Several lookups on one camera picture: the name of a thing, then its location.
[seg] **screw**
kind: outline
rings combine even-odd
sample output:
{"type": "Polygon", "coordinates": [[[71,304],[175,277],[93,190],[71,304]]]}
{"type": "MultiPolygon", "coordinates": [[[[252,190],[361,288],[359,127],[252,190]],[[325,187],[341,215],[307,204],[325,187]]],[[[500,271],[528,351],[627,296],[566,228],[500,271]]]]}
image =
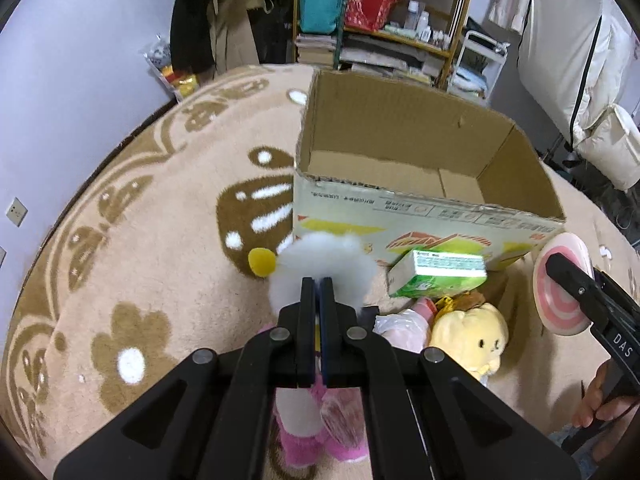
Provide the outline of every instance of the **screw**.
{"type": "Polygon", "coordinates": [[[444,352],[435,346],[430,346],[422,353],[430,363],[439,363],[444,359],[444,352]]]}
{"type": "Polygon", "coordinates": [[[361,326],[352,326],[347,330],[347,337],[349,339],[353,339],[359,341],[360,339],[364,339],[367,336],[367,331],[363,329],[361,326]]]}
{"type": "Polygon", "coordinates": [[[269,337],[271,337],[273,341],[286,341],[287,339],[289,339],[290,335],[291,332],[289,332],[289,330],[282,326],[277,326],[276,328],[271,330],[269,337]]]}
{"type": "Polygon", "coordinates": [[[191,358],[197,365],[205,365],[213,359],[213,352],[208,348],[201,348],[200,350],[196,350],[191,358]]]}

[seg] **open cardboard box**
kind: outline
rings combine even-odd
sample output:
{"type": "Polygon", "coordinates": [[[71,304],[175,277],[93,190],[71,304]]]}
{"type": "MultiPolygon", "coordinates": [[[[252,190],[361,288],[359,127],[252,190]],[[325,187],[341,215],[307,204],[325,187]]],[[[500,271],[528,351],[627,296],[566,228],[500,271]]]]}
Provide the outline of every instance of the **open cardboard box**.
{"type": "Polygon", "coordinates": [[[314,76],[296,152],[296,236],[354,232],[381,264],[421,248],[482,254],[497,269],[564,220],[507,117],[396,80],[314,76]]]}

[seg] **white plush head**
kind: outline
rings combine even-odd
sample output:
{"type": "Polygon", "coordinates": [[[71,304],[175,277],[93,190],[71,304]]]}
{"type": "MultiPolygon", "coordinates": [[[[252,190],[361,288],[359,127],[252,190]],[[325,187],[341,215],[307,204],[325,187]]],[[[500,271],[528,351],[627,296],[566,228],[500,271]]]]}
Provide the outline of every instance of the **white plush head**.
{"type": "Polygon", "coordinates": [[[300,285],[307,276],[316,281],[331,278],[337,303],[359,310],[376,275],[376,263],[355,235],[316,232],[305,235],[278,256],[269,276],[269,301],[274,313],[300,301],[300,285]]]}

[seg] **human hand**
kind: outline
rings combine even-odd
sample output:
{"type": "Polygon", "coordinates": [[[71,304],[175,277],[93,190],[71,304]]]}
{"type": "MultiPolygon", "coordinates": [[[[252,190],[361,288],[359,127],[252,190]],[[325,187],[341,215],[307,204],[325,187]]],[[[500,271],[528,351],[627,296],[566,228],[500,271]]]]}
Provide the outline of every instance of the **human hand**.
{"type": "Polygon", "coordinates": [[[596,377],[589,384],[584,398],[572,417],[572,424],[575,428],[586,428],[591,425],[594,418],[604,421],[614,420],[628,410],[628,413],[616,421],[593,447],[592,456],[596,462],[604,460],[613,451],[638,410],[639,397],[617,397],[604,405],[602,404],[604,400],[602,385],[607,376],[609,363],[610,360],[600,365],[596,377]]]}

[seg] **green tissue pack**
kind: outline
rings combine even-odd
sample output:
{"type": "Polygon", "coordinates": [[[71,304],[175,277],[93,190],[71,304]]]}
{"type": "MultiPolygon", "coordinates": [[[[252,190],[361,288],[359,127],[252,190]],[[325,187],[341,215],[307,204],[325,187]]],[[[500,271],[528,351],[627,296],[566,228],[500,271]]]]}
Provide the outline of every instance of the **green tissue pack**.
{"type": "Polygon", "coordinates": [[[388,274],[389,296],[455,296],[486,280],[484,259],[476,254],[409,251],[388,274]]]}

